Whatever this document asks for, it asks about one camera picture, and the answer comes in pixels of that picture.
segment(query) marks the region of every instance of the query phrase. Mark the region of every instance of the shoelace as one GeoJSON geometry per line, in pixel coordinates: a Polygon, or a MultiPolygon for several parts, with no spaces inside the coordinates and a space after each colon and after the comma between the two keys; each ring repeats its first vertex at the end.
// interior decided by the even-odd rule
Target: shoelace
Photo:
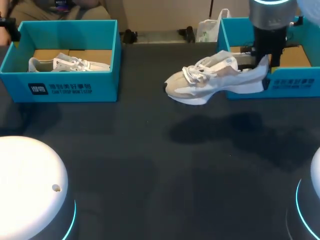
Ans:
{"type": "Polygon", "coordinates": [[[74,57],[75,60],[72,60],[71,63],[73,63],[73,67],[70,67],[71,70],[73,71],[92,71],[90,69],[90,62],[87,60],[82,60],[80,58],[74,57]]]}
{"type": "Polygon", "coordinates": [[[199,60],[195,65],[182,68],[183,75],[189,84],[194,85],[201,81],[206,81],[208,76],[216,76],[210,67],[203,65],[203,63],[210,57],[205,57],[199,60]]]}

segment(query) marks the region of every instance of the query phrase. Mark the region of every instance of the shoe sole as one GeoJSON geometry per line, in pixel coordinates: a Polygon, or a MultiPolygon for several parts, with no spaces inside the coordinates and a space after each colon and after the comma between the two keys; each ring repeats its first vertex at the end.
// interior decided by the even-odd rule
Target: shoe sole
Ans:
{"type": "Polygon", "coordinates": [[[170,95],[168,95],[168,96],[179,103],[197,106],[197,105],[206,104],[214,94],[216,94],[217,92],[220,92],[220,91],[229,91],[229,92],[233,92],[235,94],[256,94],[256,93],[261,93],[264,90],[265,90],[265,88],[263,85],[263,81],[257,81],[257,82],[253,82],[253,83],[243,84],[243,85],[222,87],[222,88],[217,89],[216,91],[214,91],[206,96],[200,97],[200,98],[184,99],[184,98],[177,98],[177,97],[170,96],[170,95]]]}

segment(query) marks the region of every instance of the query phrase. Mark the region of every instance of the hand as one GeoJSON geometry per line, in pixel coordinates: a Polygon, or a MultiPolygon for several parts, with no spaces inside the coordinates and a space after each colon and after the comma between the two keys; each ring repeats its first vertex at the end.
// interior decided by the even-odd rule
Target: hand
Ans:
{"type": "Polygon", "coordinates": [[[11,37],[7,30],[2,26],[0,27],[0,46],[7,46],[11,42],[11,37]]]}

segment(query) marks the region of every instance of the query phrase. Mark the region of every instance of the sneaker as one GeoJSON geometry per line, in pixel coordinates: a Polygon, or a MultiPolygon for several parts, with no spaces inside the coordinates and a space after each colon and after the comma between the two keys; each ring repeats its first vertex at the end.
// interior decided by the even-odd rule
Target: sneaker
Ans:
{"type": "Polygon", "coordinates": [[[29,72],[87,72],[110,71],[110,66],[105,63],[82,60],[63,53],[53,60],[38,60],[35,57],[29,60],[29,72]]]}
{"type": "Polygon", "coordinates": [[[219,91],[253,94],[264,91],[263,80],[269,71],[268,56],[255,66],[249,53],[219,53],[184,67],[164,83],[170,98],[187,105],[204,105],[219,91]]]}

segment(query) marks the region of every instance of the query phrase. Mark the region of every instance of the cylindrical device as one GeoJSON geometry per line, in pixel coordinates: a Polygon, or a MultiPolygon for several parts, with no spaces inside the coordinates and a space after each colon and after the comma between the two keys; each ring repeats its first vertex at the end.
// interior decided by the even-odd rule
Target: cylindrical device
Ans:
{"type": "Polygon", "coordinates": [[[28,137],[0,137],[0,240],[76,240],[77,208],[61,158],[28,137]]]}
{"type": "Polygon", "coordinates": [[[320,240],[320,149],[310,171],[297,183],[286,212],[286,228],[291,240],[320,240]]]}
{"type": "Polygon", "coordinates": [[[289,26],[297,11],[296,0],[249,0],[251,23],[262,30],[289,26]]]}

